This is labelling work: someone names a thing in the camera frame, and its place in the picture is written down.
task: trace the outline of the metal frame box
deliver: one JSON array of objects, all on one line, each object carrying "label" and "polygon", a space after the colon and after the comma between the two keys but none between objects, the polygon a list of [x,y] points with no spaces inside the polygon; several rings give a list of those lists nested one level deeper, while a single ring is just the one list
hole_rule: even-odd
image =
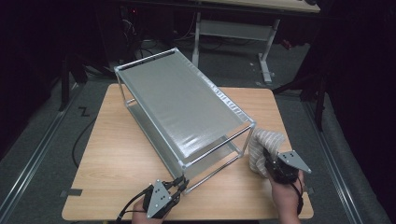
[{"label": "metal frame box", "polygon": [[186,193],[243,157],[255,121],[178,49],[115,71],[125,106],[170,174],[190,180]]}]

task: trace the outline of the table top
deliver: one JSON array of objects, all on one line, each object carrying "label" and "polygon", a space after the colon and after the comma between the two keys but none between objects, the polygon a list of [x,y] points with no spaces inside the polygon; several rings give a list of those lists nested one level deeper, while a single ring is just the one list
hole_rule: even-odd
[{"label": "table top", "polygon": [[201,2],[231,4],[246,7],[265,7],[301,12],[320,12],[318,5],[310,6],[304,0],[200,0]]},{"label": "table top", "polygon": [[[257,122],[259,128],[281,132],[279,151],[291,150],[274,95],[267,89],[221,88]],[[66,220],[114,220],[137,193],[156,179],[172,177],[125,108],[118,84],[109,86],[63,210]],[[300,218],[313,208],[304,194]],[[130,213],[124,219],[131,219]],[[276,218],[271,185],[250,171],[246,155],[181,197],[167,220],[260,220]]]}]

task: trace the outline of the white cloth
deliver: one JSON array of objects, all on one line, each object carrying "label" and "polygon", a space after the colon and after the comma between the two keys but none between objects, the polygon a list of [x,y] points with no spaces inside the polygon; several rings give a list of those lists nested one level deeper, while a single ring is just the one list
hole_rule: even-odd
[{"label": "white cloth", "polygon": [[283,133],[273,133],[256,128],[248,143],[250,169],[255,173],[267,177],[265,158],[262,154],[263,147],[268,149],[272,159],[275,160],[277,151],[284,141],[285,136],[283,136]]}]

